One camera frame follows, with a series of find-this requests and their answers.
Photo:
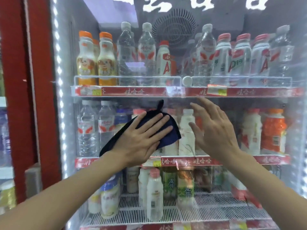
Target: red door frame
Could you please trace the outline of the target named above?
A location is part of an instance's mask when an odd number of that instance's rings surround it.
[[[61,176],[50,0],[27,0],[43,189]]]
[[[37,162],[23,0],[0,0],[3,77],[17,202],[26,199],[25,170]]]

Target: shelf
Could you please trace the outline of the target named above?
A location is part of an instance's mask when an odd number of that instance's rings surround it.
[[[161,166],[213,166],[221,165],[210,156],[158,156],[151,157],[154,161],[160,161]],[[289,155],[256,155],[256,161],[262,165],[287,165],[290,164]],[[98,157],[78,157],[75,159],[75,167],[82,169],[92,164]]]
[[[139,207],[138,194],[123,193],[119,203],[119,213],[112,219],[105,220],[98,214],[89,214],[83,220],[80,229],[109,226],[121,229],[126,225],[150,225],[150,229],[173,229],[173,223],[191,222],[201,229],[229,229],[229,221],[246,220],[249,228],[275,228],[275,223],[264,209],[257,209],[253,204],[236,200],[232,194],[216,187],[212,193],[199,189],[195,192],[196,205],[190,210],[180,210],[175,200],[164,200],[163,218],[159,222],[150,222],[146,211]]]
[[[12,166],[0,167],[0,179],[13,179],[14,170]]]
[[[299,97],[303,88],[226,88],[225,95],[208,93],[207,87],[124,87],[124,86],[72,86],[72,96],[78,97]]]
[[[0,97],[0,107],[6,107],[6,98]]]

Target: circular vent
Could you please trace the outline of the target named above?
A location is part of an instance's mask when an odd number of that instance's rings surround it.
[[[161,16],[153,24],[153,35],[157,43],[168,40],[170,47],[184,45],[196,28],[194,16],[184,9],[173,9],[169,15]]]

